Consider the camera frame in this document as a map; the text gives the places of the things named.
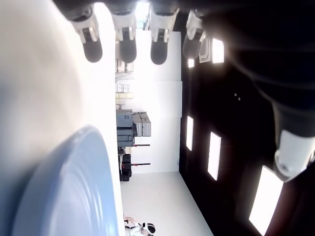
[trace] box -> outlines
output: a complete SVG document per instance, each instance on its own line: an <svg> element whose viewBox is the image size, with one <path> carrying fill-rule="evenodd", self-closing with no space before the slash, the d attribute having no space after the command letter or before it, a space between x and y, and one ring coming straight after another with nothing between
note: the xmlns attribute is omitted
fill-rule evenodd
<svg viewBox="0 0 315 236"><path fill-rule="evenodd" d="M129 92L129 85L124 85L123 92Z"/></svg>
<svg viewBox="0 0 315 236"><path fill-rule="evenodd" d="M117 146L131 147L133 146L133 129L117 129Z"/></svg>
<svg viewBox="0 0 315 236"><path fill-rule="evenodd" d="M151 121L146 113L140 113L142 122L142 137L151 136Z"/></svg>
<svg viewBox="0 0 315 236"><path fill-rule="evenodd" d="M119 127L129 127L132 128L133 117L131 113L116 112L116 124Z"/></svg>
<svg viewBox="0 0 315 236"><path fill-rule="evenodd" d="M139 114L133 114L133 123L137 126L137 135L138 137L142 136L142 121Z"/></svg>
<svg viewBox="0 0 315 236"><path fill-rule="evenodd" d="M123 85L117 85L117 92L124 92L124 86Z"/></svg>
<svg viewBox="0 0 315 236"><path fill-rule="evenodd" d="M127 94L126 93L118 93L118 98L119 99L126 99L127 98Z"/></svg>
<svg viewBox="0 0 315 236"><path fill-rule="evenodd" d="M133 70L134 70L133 62L128 63L127 64L127 72L133 72Z"/></svg>
<svg viewBox="0 0 315 236"><path fill-rule="evenodd" d="M128 93L126 93L126 98L127 98L127 99L134 98L134 97L133 97L133 92L128 92Z"/></svg>
<svg viewBox="0 0 315 236"><path fill-rule="evenodd" d="M118 99L118 105L125 105L126 99Z"/></svg>
<svg viewBox="0 0 315 236"><path fill-rule="evenodd" d="M125 154L131 154L131 147L125 147Z"/></svg>

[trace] gray machine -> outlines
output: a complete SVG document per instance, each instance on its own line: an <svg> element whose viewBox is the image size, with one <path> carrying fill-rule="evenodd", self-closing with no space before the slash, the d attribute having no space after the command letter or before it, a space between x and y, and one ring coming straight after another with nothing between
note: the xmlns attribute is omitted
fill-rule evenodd
<svg viewBox="0 0 315 236"><path fill-rule="evenodd" d="M151 122L146 112L133 113L132 110L117 110L117 146L134 146L134 137L150 137Z"/></svg>

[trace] black ceiling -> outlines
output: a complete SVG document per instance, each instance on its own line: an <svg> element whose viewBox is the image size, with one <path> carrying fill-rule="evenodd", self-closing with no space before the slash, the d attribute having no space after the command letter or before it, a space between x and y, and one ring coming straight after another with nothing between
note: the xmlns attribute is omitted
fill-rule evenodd
<svg viewBox="0 0 315 236"><path fill-rule="evenodd" d="M186 34L187 16L174 30ZM182 56L183 117L180 173L215 236L260 235L248 218L262 165L273 166L275 131L270 103L229 62L187 68ZM194 119L192 151L187 116ZM218 181L208 174L210 132L222 137ZM315 235L315 166L284 184L266 236Z"/></svg>

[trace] rectangular light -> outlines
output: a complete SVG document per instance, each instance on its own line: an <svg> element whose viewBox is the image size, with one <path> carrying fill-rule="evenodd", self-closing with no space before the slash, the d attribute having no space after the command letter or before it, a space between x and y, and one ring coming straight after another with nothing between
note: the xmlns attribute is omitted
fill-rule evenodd
<svg viewBox="0 0 315 236"><path fill-rule="evenodd" d="M212 63L224 62L224 44L221 40L212 39Z"/></svg>
<svg viewBox="0 0 315 236"><path fill-rule="evenodd" d="M192 133L193 133L193 119L187 117L187 133L186 133L186 146L192 150Z"/></svg>
<svg viewBox="0 0 315 236"><path fill-rule="evenodd" d="M218 180L220 161L221 137L213 132L210 134L208 173Z"/></svg>
<svg viewBox="0 0 315 236"><path fill-rule="evenodd" d="M188 68L195 67L195 60L194 59L188 59Z"/></svg>
<svg viewBox="0 0 315 236"><path fill-rule="evenodd" d="M263 166L249 220L264 236L276 209L283 182L273 171Z"/></svg>

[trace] blue plate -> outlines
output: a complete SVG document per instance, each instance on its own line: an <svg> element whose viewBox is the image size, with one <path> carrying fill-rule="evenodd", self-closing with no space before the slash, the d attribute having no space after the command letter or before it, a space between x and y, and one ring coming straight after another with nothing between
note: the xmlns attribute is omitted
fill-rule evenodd
<svg viewBox="0 0 315 236"><path fill-rule="evenodd" d="M36 169L13 236L118 236L113 183L100 133L85 127Z"/></svg>

